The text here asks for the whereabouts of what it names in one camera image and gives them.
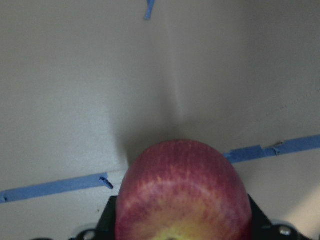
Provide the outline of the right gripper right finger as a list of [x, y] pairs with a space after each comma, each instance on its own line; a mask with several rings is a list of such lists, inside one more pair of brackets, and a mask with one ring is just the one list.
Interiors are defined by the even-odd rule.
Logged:
[[252, 239], [268, 240], [273, 224], [250, 195], [248, 198], [252, 212]]

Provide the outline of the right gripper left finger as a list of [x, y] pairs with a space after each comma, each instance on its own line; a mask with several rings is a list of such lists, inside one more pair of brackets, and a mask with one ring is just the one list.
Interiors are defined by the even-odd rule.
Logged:
[[96, 225], [96, 240], [114, 240], [117, 196], [111, 196]]

